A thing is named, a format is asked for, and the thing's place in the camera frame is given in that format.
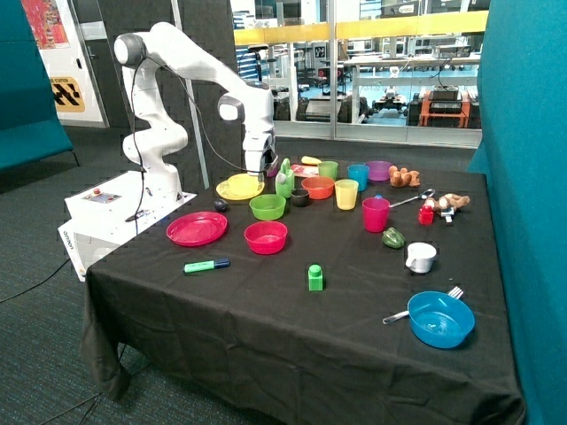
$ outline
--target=yellow beam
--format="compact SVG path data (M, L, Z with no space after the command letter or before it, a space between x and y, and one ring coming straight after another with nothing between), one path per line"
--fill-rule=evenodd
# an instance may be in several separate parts
M234 32L236 46L250 44L301 43L329 40L328 24L294 25L290 27L238 29Z
M476 33L485 31L487 19L488 12L455 12L406 18L339 22L337 24L337 38Z
M486 12L434 13L406 18L357 20L339 22L337 38L390 37L477 33L486 28ZM234 32L236 46L250 44L300 43L329 40L329 24L297 25L291 27L238 29Z

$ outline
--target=white mug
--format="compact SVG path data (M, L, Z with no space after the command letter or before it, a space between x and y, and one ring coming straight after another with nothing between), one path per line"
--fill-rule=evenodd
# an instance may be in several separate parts
M406 267L414 273L427 273L431 270L436 255L437 250L428 243L411 243L408 245Z

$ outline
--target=black tablecloth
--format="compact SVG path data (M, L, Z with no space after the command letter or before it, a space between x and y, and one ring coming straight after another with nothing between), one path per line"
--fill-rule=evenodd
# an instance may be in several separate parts
M280 221L288 241L272 256L246 244L243 233L256 222L248 201L230 203L229 230L218 241L198 248L169 241L172 220L214 210L214 191L200 193L89 269L82 355L100 389L119 398L128 387L116 353L122 342L168 374L290 424L520 423L525 404L485 177L422 171L419 190L429 187L471 203L452 227L441 218L421 226L420 201L391 209L388 226L408 243L438 248L425 275L404 267L406 250L384 246L362 225L362 199L381 193L393 203L418 189L371 183L352 211L340 211L334 197L287 205ZM224 257L228 268L183 275L186 262ZM314 263L324 272L322 292L306 289ZM408 319L382 323L417 292L456 285L477 320L460 347L423 344Z

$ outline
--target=glass window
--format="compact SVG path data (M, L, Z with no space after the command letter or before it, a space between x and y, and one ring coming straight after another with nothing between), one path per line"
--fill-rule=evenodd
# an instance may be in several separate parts
M280 135L476 147L489 3L232 0L239 72L272 87Z

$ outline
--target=banana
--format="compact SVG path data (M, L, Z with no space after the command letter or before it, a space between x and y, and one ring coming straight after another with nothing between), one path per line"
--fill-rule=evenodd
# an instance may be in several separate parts
M301 158L301 163L305 164L306 166L316 166L321 162L320 159L312 158L312 157L303 157Z

